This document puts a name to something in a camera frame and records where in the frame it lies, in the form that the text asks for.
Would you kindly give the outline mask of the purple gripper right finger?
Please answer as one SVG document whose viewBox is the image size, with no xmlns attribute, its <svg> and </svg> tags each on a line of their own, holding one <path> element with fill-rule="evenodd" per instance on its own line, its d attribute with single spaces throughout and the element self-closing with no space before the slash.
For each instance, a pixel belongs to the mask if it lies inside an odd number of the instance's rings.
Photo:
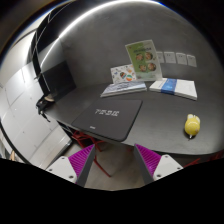
<svg viewBox="0 0 224 224">
<path fill-rule="evenodd" d="M 139 144 L 134 145 L 134 155 L 145 184 L 150 184 L 182 169 L 182 166 L 168 154 L 159 155 Z"/>
</svg>

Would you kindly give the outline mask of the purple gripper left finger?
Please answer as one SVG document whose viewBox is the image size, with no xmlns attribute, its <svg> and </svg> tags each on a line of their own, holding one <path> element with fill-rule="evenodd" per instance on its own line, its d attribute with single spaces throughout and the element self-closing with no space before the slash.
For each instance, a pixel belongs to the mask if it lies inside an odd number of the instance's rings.
<svg viewBox="0 0 224 224">
<path fill-rule="evenodd" d="M 94 157 L 95 145 L 90 145 L 69 157 L 59 157 L 47 168 L 47 171 L 84 187 Z"/>
</svg>

